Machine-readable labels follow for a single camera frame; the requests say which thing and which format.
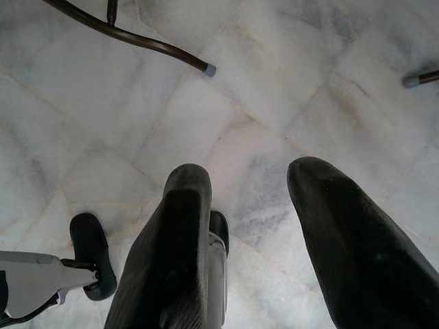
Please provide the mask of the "black robot left foot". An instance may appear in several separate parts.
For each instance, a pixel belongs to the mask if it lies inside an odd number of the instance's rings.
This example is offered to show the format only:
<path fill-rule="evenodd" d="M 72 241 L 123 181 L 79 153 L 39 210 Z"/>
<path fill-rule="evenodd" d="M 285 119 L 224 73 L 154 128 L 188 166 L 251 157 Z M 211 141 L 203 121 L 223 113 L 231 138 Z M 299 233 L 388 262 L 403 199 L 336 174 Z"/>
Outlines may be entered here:
<path fill-rule="evenodd" d="M 89 212 L 74 216 L 70 235 L 75 253 L 73 264 L 78 269 L 97 272 L 97 282 L 84 287 L 87 297 L 95 302 L 109 298 L 117 288 L 104 230 L 97 217 Z"/>

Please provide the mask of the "black robot right foot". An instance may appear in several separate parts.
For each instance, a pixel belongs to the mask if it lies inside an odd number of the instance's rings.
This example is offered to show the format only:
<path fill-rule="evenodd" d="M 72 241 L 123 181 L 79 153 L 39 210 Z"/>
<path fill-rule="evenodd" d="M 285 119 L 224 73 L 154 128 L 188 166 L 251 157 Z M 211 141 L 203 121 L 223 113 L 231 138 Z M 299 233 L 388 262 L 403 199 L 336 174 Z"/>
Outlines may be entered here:
<path fill-rule="evenodd" d="M 217 210 L 211 211 L 209 231 L 220 237 L 224 243 L 228 240 L 228 224 L 225 216 L 221 212 Z"/>

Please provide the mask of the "silver robot right leg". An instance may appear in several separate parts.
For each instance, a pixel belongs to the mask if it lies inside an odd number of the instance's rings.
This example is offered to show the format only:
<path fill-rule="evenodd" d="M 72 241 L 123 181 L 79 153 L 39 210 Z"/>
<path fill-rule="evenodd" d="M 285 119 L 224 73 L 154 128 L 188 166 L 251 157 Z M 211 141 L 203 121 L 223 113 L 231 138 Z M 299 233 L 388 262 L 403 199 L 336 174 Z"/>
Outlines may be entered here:
<path fill-rule="evenodd" d="M 207 329 L 222 329 L 227 309 L 227 253 L 223 240 L 209 232 Z"/>

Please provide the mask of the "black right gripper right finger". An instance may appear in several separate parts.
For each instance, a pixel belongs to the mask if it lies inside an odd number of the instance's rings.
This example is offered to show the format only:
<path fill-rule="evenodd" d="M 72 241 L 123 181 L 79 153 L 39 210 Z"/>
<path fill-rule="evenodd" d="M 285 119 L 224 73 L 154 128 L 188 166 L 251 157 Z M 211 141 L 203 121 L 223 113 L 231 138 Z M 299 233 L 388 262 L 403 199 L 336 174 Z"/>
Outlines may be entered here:
<path fill-rule="evenodd" d="M 439 329 L 439 272 L 351 178 L 302 157 L 287 187 L 337 329 Z"/>

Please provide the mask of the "black robot foot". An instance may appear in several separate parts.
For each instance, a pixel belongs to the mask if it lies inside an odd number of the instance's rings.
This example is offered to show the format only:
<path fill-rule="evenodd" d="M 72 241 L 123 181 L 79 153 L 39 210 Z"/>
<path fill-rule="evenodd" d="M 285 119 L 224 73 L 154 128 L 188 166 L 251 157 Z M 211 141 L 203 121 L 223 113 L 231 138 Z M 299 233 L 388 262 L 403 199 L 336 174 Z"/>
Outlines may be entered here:
<path fill-rule="evenodd" d="M 228 240 L 228 224 L 225 216 L 221 212 L 217 210 L 211 211 L 209 231 L 220 237 L 224 243 Z"/>
<path fill-rule="evenodd" d="M 89 212 L 74 216 L 70 235 L 75 253 L 73 264 L 78 269 L 97 272 L 97 282 L 84 287 L 87 297 L 95 302 L 109 298 L 117 288 L 104 230 L 97 217 Z"/>

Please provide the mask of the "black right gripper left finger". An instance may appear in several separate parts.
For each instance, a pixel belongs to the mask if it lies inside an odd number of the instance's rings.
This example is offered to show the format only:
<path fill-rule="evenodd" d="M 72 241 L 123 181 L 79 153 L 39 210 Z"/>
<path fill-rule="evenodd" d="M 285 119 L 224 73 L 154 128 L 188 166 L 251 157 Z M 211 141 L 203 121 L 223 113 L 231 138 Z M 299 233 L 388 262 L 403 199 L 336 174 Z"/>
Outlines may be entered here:
<path fill-rule="evenodd" d="M 135 239 L 104 329 L 206 329 L 211 181 L 197 164 L 168 176 Z"/>

